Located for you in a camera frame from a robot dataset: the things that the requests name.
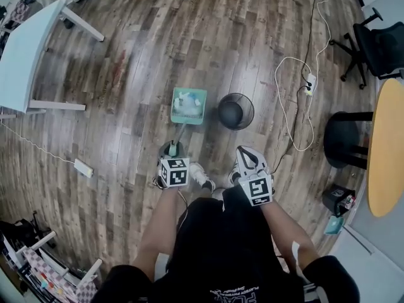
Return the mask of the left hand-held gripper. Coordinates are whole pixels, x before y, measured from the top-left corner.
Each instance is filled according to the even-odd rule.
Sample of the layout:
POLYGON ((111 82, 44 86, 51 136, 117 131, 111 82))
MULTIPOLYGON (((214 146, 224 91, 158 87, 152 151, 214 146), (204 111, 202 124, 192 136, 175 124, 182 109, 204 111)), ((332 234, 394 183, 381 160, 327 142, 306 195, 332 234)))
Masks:
POLYGON ((158 180, 163 187, 182 187, 189 182, 190 159, 185 158, 186 153, 182 143, 177 144, 177 158, 169 158, 170 143, 166 142, 159 149, 160 166, 158 180))

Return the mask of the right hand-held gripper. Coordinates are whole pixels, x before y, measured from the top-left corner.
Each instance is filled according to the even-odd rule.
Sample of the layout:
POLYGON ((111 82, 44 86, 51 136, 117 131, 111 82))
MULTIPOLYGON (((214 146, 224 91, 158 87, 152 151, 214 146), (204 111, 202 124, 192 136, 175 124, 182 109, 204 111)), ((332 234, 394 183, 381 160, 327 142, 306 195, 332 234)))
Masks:
POLYGON ((237 165, 241 177, 239 184, 251 206, 271 203, 273 178, 263 154, 244 146, 236 149, 237 165))

